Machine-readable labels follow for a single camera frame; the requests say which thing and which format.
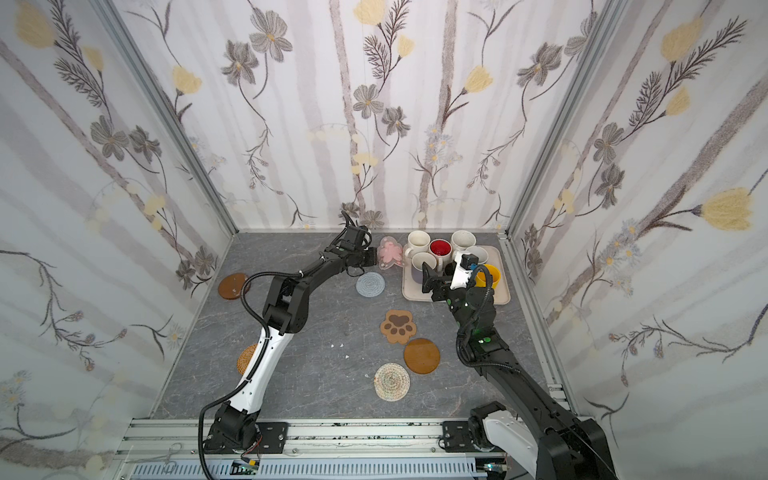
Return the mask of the pink flower coaster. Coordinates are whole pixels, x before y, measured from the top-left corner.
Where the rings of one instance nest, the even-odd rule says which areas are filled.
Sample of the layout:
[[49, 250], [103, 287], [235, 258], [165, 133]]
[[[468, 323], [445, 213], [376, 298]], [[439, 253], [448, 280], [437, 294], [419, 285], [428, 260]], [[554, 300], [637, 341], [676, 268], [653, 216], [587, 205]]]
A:
[[385, 236], [377, 247], [378, 267], [388, 270], [394, 266], [403, 266], [403, 247], [392, 236]]

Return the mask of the grey round felt coaster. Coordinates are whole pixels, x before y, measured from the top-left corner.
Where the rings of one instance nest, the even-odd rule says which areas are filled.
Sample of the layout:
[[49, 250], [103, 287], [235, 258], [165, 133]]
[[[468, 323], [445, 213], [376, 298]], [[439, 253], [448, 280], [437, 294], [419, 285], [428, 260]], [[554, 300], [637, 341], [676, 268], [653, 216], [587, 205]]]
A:
[[386, 282], [381, 274], [368, 272], [358, 278], [355, 288], [362, 297], [374, 298], [384, 292]]

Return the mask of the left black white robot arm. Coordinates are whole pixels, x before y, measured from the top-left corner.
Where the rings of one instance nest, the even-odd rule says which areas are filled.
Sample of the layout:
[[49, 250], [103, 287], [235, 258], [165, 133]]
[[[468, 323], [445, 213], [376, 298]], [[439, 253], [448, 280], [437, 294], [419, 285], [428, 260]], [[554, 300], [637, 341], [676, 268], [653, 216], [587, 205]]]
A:
[[[256, 351], [238, 385], [223, 397], [203, 406], [197, 427], [198, 458], [207, 479], [208, 453], [247, 453], [263, 438], [258, 427], [266, 387], [295, 334], [309, 317], [311, 294], [324, 282], [350, 269], [363, 271], [377, 263], [370, 230], [348, 219], [344, 228], [320, 253], [317, 260], [294, 272], [263, 271], [246, 278], [240, 296], [245, 309], [261, 327]], [[272, 279], [265, 305], [257, 312], [247, 300], [251, 284]]]

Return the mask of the rattan woven round coaster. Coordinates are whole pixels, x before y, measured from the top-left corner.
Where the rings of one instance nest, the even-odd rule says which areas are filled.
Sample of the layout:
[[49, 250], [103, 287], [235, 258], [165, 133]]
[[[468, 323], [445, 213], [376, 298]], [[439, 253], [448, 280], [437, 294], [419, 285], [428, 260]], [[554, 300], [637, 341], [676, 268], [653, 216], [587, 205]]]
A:
[[244, 375], [248, 371], [248, 365], [250, 363], [250, 360], [252, 359], [258, 345], [252, 344], [248, 347], [246, 347], [239, 355], [237, 362], [236, 362], [236, 368], [240, 375]]

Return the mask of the woven multicolour round coaster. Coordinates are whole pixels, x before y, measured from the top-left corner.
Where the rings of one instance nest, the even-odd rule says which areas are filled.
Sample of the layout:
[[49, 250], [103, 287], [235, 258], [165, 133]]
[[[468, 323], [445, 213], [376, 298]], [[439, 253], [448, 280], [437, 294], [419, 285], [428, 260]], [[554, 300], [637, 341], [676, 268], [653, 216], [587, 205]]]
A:
[[402, 400], [410, 388], [410, 377], [404, 367], [396, 363], [382, 365], [374, 375], [376, 395], [387, 402]]

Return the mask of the brown paw print coaster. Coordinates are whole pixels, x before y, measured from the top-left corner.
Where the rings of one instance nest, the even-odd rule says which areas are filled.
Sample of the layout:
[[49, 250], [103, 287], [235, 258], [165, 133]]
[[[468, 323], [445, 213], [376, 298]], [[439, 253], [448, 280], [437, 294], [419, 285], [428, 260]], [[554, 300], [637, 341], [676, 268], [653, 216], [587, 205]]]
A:
[[406, 345], [418, 333], [413, 314], [407, 310], [389, 310], [379, 330], [390, 344], [401, 345]]

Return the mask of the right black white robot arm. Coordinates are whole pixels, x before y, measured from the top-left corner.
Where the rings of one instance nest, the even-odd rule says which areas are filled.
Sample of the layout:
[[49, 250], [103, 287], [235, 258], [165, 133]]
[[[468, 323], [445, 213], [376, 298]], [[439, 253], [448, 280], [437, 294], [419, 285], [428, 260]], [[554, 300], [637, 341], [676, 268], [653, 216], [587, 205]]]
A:
[[490, 272], [484, 265], [454, 276], [423, 266], [422, 291], [445, 303], [458, 324], [460, 362], [490, 382], [510, 408], [483, 407], [470, 416], [470, 435], [481, 449], [499, 448], [534, 479], [616, 479], [604, 430], [581, 420], [545, 391], [521, 366], [495, 328]]

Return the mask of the dark brown round coaster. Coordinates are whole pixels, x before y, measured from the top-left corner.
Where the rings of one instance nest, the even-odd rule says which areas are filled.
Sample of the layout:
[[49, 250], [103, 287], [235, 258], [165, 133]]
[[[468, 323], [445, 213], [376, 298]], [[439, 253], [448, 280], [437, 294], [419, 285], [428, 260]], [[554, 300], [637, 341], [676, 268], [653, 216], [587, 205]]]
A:
[[242, 272], [224, 277], [218, 284], [218, 295], [224, 300], [237, 300], [241, 297], [247, 275]]

